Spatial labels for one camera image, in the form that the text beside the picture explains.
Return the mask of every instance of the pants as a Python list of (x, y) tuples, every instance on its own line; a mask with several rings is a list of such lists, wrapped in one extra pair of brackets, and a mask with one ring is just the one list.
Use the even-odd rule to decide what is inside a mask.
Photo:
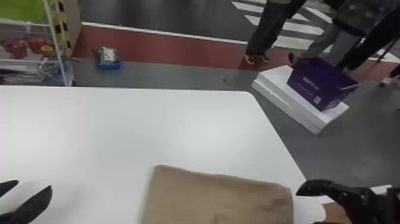
[(333, 44), (329, 55), (324, 59), (336, 66), (359, 39), (360, 37), (341, 31), (335, 24), (331, 23), (301, 57), (318, 57), (328, 46)]
[(398, 15), (389, 14), (371, 31), (360, 46), (346, 54), (345, 58), (338, 64), (338, 67), (340, 69), (347, 67), (349, 70), (355, 70), (375, 52), (399, 38), (398, 19)]
[(257, 29), (247, 43), (246, 54), (264, 55), (277, 40), (287, 19), (288, 4), (278, 4), (268, 1)]
[(395, 69), (393, 69), (393, 71), (391, 71), (389, 77), (394, 78), (398, 75), (400, 75), (400, 64), (397, 67), (395, 67)]

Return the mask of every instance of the shoe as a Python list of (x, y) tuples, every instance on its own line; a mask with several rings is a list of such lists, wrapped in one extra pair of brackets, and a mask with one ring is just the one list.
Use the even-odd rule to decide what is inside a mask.
[(347, 75), (347, 76), (351, 76), (353, 70), (348, 69), (347, 67), (345, 67), (343, 69), (343, 74)]
[(245, 54), (244, 57), (245, 57), (247, 64), (255, 64), (255, 56), (254, 55)]
[(393, 78), (391, 78), (391, 77), (385, 77), (384, 79), (382, 79), (382, 80), (380, 81), (379, 85), (382, 86), (382, 87), (384, 87), (384, 86), (390, 85), (390, 84), (392, 83), (392, 81), (393, 81)]
[(295, 56), (295, 53), (290, 52), (290, 53), (287, 55), (287, 58), (289, 59), (289, 62), (290, 62), (290, 64), (291, 64), (291, 66), (294, 66), (295, 63), (296, 63), (296, 61), (297, 61), (297, 58), (296, 58), (296, 56)]
[(268, 63), (268, 62), (271, 61), (270, 58), (268, 58), (268, 57), (265, 56), (265, 55), (257, 55), (256, 57), (259, 58), (261, 61), (263, 61), (263, 62), (265, 62), (265, 63)]

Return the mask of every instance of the crosswalk marking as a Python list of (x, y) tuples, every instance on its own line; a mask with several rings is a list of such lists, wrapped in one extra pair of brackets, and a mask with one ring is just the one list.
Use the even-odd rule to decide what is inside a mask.
[(296, 13), (293, 18), (297, 19), (297, 20), (303, 20), (303, 21), (309, 21), (307, 18), (305, 18), (304, 16)]
[[(244, 12), (244, 16), (250, 21), (250, 23), (253, 24), (254, 26), (257, 26), (258, 23), (260, 22), (261, 13), (263, 12), (264, 7), (261, 7), (260, 5), (251, 5), (251, 4), (254, 2), (265, 3), (266, 1), (265, 0), (244, 0), (244, 1), (248, 2), (248, 4), (236, 2), (236, 1), (232, 1), (232, 4), (241, 11), (249, 11), (249, 12), (253, 12), (252, 14), (254, 14), (254, 13), (260, 14), (260, 16), (257, 17), (254, 15), (247, 15), (246, 12)], [(295, 20), (288, 20), (283, 26), (284, 30), (318, 36), (318, 35), (321, 35), (324, 31), (322, 29), (322, 27), (324, 27), (325, 25), (323, 25), (323, 24), (332, 23), (331, 17), (329, 17), (328, 15), (326, 15), (325, 13), (323, 13), (317, 9), (310, 8), (310, 7), (303, 7), (302, 11), (300, 10), (299, 12), (300, 13), (296, 13), (293, 16), (293, 19), (309, 22), (310, 25), (299, 24), (299, 23), (296, 23)], [(313, 42), (313, 40), (311, 40), (311, 39), (297, 38), (296, 36), (279, 36), (277, 38), (276, 42), (274, 43), (274, 46), (281, 47), (281, 48), (307, 50), (312, 42)], [(331, 48), (332, 48), (332, 46), (329, 46), (328, 48), (326, 48), (324, 50), (324, 52), (329, 53)], [(377, 52), (377, 55), (382, 55), (383, 51), (384, 50), (380, 50), (379, 52)], [(391, 53), (387, 53), (385, 55), (385, 58), (383, 59), (383, 61), (400, 63), (400, 58), (394, 56)]]
[(264, 9), (263, 7), (260, 6), (244, 4), (241, 2), (232, 2), (232, 4), (240, 10), (252, 11), (256, 13), (262, 13)]
[[(257, 26), (258, 23), (260, 22), (260, 17), (252, 15), (245, 15), (245, 17), (255, 26)], [(313, 35), (321, 35), (324, 32), (324, 30), (319, 27), (297, 24), (292, 22), (285, 22), (285, 25), (283, 25), (283, 29), (301, 33), (309, 33)]]
[(322, 20), (328, 22), (328, 23), (332, 23), (332, 18), (330, 18), (329, 16), (325, 15), (325, 13), (322, 13), (321, 11), (315, 9), (315, 8), (310, 8), (310, 7), (305, 7), (306, 10), (310, 11), (311, 13), (313, 13), (314, 15), (316, 15), (317, 17), (320, 17)]
[(248, 2), (255, 2), (255, 3), (262, 3), (262, 4), (267, 3), (267, 0), (245, 0), (245, 1), (248, 1)]

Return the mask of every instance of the white platform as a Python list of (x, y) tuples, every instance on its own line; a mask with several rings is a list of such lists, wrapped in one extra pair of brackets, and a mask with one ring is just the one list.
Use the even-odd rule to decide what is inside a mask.
[(0, 200), (19, 206), (51, 184), (32, 224), (141, 223), (158, 164), (288, 186), (294, 224), (325, 218), (298, 197), (305, 177), (247, 92), (0, 86)]
[(252, 86), (310, 132), (317, 134), (349, 107), (342, 102), (335, 108), (320, 112), (287, 84), (292, 70), (289, 66), (281, 66), (262, 71)]

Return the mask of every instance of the floor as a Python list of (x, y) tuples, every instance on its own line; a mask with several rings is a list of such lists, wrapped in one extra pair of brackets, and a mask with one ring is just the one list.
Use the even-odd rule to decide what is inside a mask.
[[(330, 14), (302, 8), (285, 24), (269, 64), (243, 62), (246, 41), (258, 23), (263, 0), (80, 0), (82, 28), (74, 57), (78, 86), (243, 90), (253, 94), (308, 178), (358, 186), (397, 184), (400, 91), (380, 88), (398, 62), (365, 63), (356, 71), (362, 87), (347, 100), (351, 109), (315, 136), (251, 88), (258, 71), (287, 64), (330, 22)], [(100, 71), (91, 49), (118, 49), (123, 68)]]

